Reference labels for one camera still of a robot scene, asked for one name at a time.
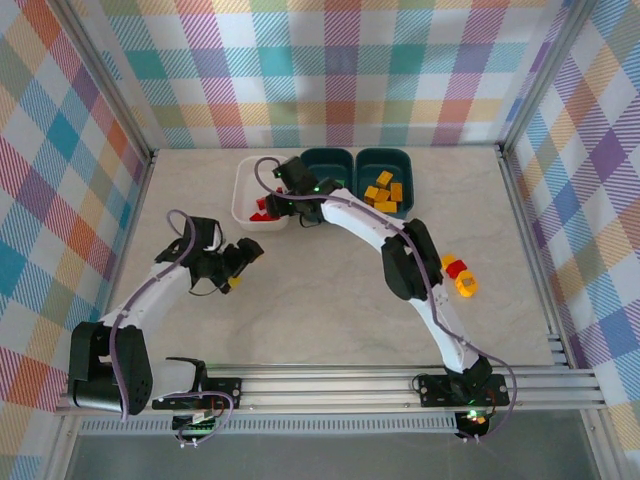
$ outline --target plaid wallpaper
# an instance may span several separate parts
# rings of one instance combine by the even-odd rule
[[[44,0],[0,0],[0,479],[30,479],[143,162]]]
[[[73,3],[151,144],[238,148],[493,142],[571,1]]]
[[[640,0],[599,2],[516,153],[572,347],[640,470]]]

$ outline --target teal bin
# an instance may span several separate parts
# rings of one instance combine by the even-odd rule
[[[354,193],[353,156],[343,148],[310,148],[300,155],[318,181],[333,178]]]
[[[364,199],[364,192],[370,185],[375,185],[380,174],[386,170],[393,174],[392,182],[402,183],[402,203],[398,205],[398,213],[391,214],[395,218],[406,218],[413,208],[413,173],[411,158],[397,148],[365,148],[356,155],[355,192]]]

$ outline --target white bowl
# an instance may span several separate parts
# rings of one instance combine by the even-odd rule
[[[282,230],[289,223],[289,217],[281,217],[272,222],[252,222],[249,217],[254,213],[266,213],[266,211],[258,210],[256,200],[269,195],[264,188],[260,186],[256,180],[254,167],[256,162],[265,155],[256,155],[245,158],[238,165],[236,171],[236,184],[233,187],[233,201],[231,202],[231,215],[240,224],[240,226],[249,232],[273,232]],[[286,160],[285,157],[269,155],[277,158],[281,162]],[[265,161],[260,165],[260,179],[274,190],[278,187],[284,188],[284,183],[279,178],[273,176],[272,170],[276,168],[275,162]]]

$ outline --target plastic tray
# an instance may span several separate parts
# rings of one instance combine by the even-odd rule
[[[272,156],[281,162],[286,160],[285,157]],[[242,228],[249,232],[273,232],[283,229],[289,223],[289,217],[281,217],[272,222],[252,222],[249,220],[251,215],[258,212],[256,200],[269,194],[260,186],[253,171],[256,162],[262,157],[262,155],[256,155],[240,162],[236,171],[236,183],[233,187],[231,215]],[[274,190],[278,187],[284,187],[282,180],[275,178],[271,173],[275,167],[274,162],[265,161],[260,165],[260,178]]]
[[[402,182],[402,203],[398,213],[390,214],[395,218],[405,218],[413,208],[413,173],[411,158],[397,148],[365,148],[356,155],[355,195],[364,198],[364,192],[376,180],[383,170],[393,174],[392,182]]]
[[[351,193],[353,190],[353,156],[342,148],[310,148],[300,155],[318,181],[333,178],[343,183]]]

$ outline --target white floor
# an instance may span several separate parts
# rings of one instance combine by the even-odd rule
[[[514,365],[549,365],[547,327],[492,148],[407,148],[415,206],[440,255],[474,272],[478,293],[447,288],[476,345]],[[163,150],[116,290],[117,302],[147,275],[175,235],[165,213],[179,208],[222,223],[235,242],[249,236],[265,255],[229,295],[185,295],[148,341],[152,359],[208,363],[440,365],[438,349],[411,306],[387,288],[379,255],[338,227],[243,231],[231,217],[237,164],[298,149]],[[206,291],[207,285],[198,286]]]

